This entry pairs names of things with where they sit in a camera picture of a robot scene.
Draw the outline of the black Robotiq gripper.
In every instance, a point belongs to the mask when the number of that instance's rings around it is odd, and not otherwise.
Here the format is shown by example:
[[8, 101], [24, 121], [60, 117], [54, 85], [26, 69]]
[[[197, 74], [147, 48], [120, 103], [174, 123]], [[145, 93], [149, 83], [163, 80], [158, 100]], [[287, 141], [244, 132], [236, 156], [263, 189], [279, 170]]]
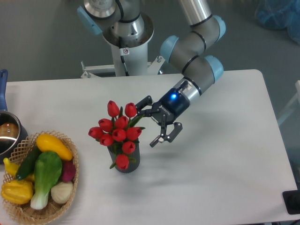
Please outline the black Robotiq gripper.
[[[153, 148], [158, 143], [168, 141], [171, 143], [183, 129], [182, 123], [175, 120], [189, 107], [189, 100], [176, 88], [171, 88], [159, 101], [153, 102], [150, 95], [143, 98], [136, 105], [137, 115], [152, 117], [160, 126], [159, 135], [150, 143]], [[174, 128], [167, 134], [167, 126], [173, 124]]]

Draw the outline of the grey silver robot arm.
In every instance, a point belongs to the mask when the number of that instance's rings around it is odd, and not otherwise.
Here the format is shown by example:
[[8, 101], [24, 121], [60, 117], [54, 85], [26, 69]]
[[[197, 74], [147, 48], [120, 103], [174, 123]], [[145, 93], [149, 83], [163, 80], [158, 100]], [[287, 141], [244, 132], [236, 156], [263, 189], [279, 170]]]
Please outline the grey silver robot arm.
[[[201, 57], [225, 34], [224, 21], [211, 13], [205, 0], [181, 0], [180, 6], [191, 31], [183, 40], [168, 37], [160, 47], [160, 56], [183, 77], [157, 102], [146, 97], [137, 104], [138, 113], [151, 117], [161, 128], [151, 147], [175, 139], [182, 130], [176, 119], [224, 72], [217, 58]], [[154, 27], [141, 12], [138, 0], [86, 0], [77, 9], [77, 15], [90, 33], [102, 35], [111, 46], [117, 76], [147, 73], [148, 42]]]

